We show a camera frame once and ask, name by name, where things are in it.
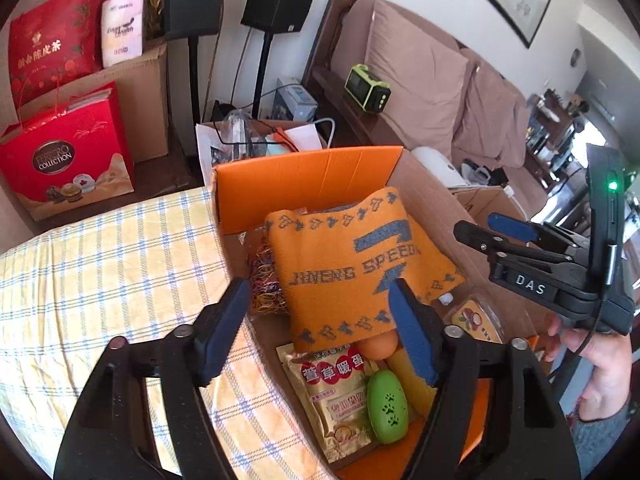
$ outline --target orange towel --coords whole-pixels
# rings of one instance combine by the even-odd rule
[[[267,216],[296,351],[337,347],[396,327],[388,288],[404,278],[423,302],[464,278],[386,187],[354,207]]]

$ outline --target white cable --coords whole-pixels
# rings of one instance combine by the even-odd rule
[[[329,149],[331,147],[331,143],[334,140],[335,121],[331,117],[325,117],[323,119],[318,119],[317,121],[313,121],[311,124],[318,124],[318,123],[325,123],[325,122],[331,123],[331,133],[329,134],[329,140],[327,141],[327,144],[326,144],[327,149]]]

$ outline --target sofa cushion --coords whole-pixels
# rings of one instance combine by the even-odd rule
[[[407,148],[450,158],[468,60],[378,0],[365,63],[391,86],[383,115]]]
[[[509,185],[513,189],[513,197],[524,209],[529,219],[542,211],[548,196],[529,170],[524,166],[520,168],[504,168],[504,173],[509,179]]]
[[[347,81],[351,67],[364,63],[373,18],[373,6],[378,0],[357,0],[342,19],[342,31],[331,58],[331,71]],[[413,23],[451,50],[459,51],[456,39],[429,20],[392,2],[386,2],[402,17]]]
[[[531,117],[531,110],[527,108],[527,100],[524,95],[509,81],[504,80],[505,86],[516,96],[514,106],[515,126],[507,132],[504,144],[498,155],[500,166],[519,168],[524,164],[527,142],[527,127]]]
[[[463,48],[460,54],[474,70],[453,146],[488,158],[498,159],[502,154],[500,166],[521,166],[528,122],[524,97],[473,50]]]
[[[453,166],[460,170],[460,165],[462,162],[469,158],[474,161],[478,166],[486,166],[490,170],[495,170],[495,168],[500,168],[500,164],[498,163],[497,158],[489,158],[487,156],[475,155],[473,153],[466,152],[465,150],[461,150],[460,148],[456,148],[455,146],[451,149],[451,163]]]

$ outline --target colorful rubber bands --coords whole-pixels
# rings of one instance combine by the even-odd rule
[[[264,242],[258,247],[251,265],[252,310],[256,314],[284,314],[284,300],[271,246]]]

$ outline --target human hand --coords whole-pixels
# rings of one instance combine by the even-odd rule
[[[547,316],[546,322],[549,335],[545,355],[547,362],[556,358],[561,343],[575,352],[588,333],[578,328],[562,330],[562,320],[556,314]],[[617,333],[596,332],[580,355],[595,366],[579,400],[580,419],[589,422],[615,415],[628,401],[632,365],[631,338]]]

